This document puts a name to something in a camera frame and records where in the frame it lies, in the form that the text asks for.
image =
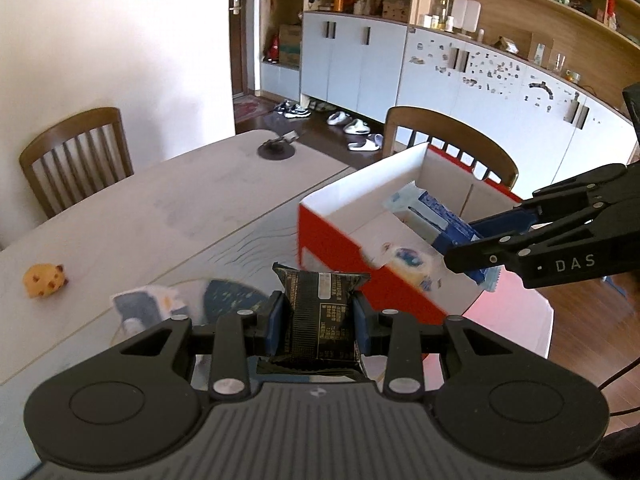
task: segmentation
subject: doormat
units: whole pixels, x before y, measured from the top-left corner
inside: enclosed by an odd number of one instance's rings
[[[268,114],[272,110],[271,101],[253,95],[243,95],[234,99],[234,120],[236,123]]]

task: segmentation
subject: glass cup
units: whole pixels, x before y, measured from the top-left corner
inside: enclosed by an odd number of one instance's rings
[[[549,60],[549,70],[558,75],[562,75],[562,67],[564,66],[564,60],[566,57],[564,54],[556,54]]]

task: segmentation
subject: yellow toy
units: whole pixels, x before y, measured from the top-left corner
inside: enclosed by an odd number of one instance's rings
[[[62,265],[36,264],[22,277],[24,288],[30,298],[46,298],[68,283]]]

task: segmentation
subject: wooden chair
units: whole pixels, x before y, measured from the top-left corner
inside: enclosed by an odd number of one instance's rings
[[[47,217],[133,174],[117,108],[94,108],[33,139],[20,166]]]
[[[444,143],[444,151],[447,151],[449,146],[456,148],[456,158],[465,164],[467,161],[463,160],[463,155],[466,153],[467,159],[472,159],[468,163],[472,170],[478,163],[485,166],[487,169],[482,180],[494,173],[500,178],[501,184],[509,189],[516,183],[518,168],[500,146],[467,124],[423,108],[396,106],[389,109],[382,143],[383,157],[393,155],[396,131],[399,127],[412,130],[408,148],[414,145],[416,133],[420,132],[427,135],[426,142],[441,140]]]

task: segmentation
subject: brown door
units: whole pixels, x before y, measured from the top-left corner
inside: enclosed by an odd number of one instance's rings
[[[246,49],[244,39],[244,0],[229,0],[229,49],[233,95],[246,92]]]

